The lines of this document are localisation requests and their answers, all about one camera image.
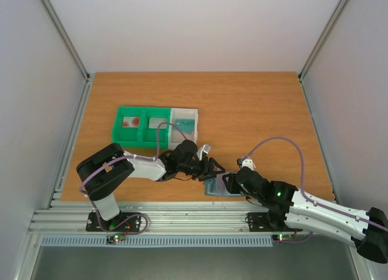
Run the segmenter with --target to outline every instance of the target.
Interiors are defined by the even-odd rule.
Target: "white wall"
[[[0,0],[0,279],[52,184],[82,76],[39,0]]]
[[[388,0],[350,0],[306,78],[342,204],[388,215]],[[378,267],[387,279],[388,265]]]
[[[51,0],[88,71],[300,71],[338,0]]]

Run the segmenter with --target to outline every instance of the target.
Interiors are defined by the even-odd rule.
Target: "black mounting plate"
[[[113,219],[111,219],[109,221],[105,221],[102,218],[100,218],[100,221],[101,221],[102,227],[104,227],[106,230],[108,230],[110,225],[113,223],[113,221],[116,224],[119,224],[120,222],[125,220],[125,218],[128,218],[131,215],[138,215],[138,214],[139,214],[138,212],[136,212],[136,213],[135,212],[121,212],[119,215],[115,216]],[[140,216],[134,216],[134,217],[130,218],[127,222],[130,225],[129,232],[135,233],[135,232],[139,231],[140,224],[141,224],[141,217]],[[86,231],[87,232],[104,232],[99,227],[98,220],[97,220],[97,214],[95,212],[89,213],[89,216],[87,217]],[[112,231],[118,232],[118,233],[125,233],[128,231],[128,225],[122,224],[118,228],[116,228],[115,230],[112,230]]]
[[[267,212],[250,212],[247,214],[246,223],[248,223],[250,232],[294,232],[294,228],[283,228],[274,229],[270,226],[267,220]]]

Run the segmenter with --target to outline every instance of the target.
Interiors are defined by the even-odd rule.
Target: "ventilation grille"
[[[254,236],[127,236],[114,244],[106,236],[46,235],[42,246],[52,247],[271,247],[271,237]]]

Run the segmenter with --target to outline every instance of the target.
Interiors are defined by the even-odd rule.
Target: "green tray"
[[[150,118],[164,118],[170,122],[170,115],[170,108],[120,106],[112,129],[112,141],[122,147],[156,148],[156,128],[149,128]],[[139,118],[138,127],[123,126],[124,118],[125,121]],[[168,148],[169,128],[166,125],[159,130],[161,148]]]

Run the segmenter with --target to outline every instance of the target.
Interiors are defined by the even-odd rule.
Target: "wooden table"
[[[296,73],[173,72],[97,73],[82,120],[61,200],[87,200],[78,192],[78,163],[112,142],[118,106],[197,108],[198,145],[212,146],[227,171],[236,159],[271,136],[295,140],[306,159],[306,190],[324,199],[332,191]],[[152,156],[155,150],[128,149]],[[271,141],[253,155],[256,170],[269,180],[299,186],[300,161],[288,142]],[[115,191],[118,201],[226,201],[204,195],[202,182],[127,179]]]

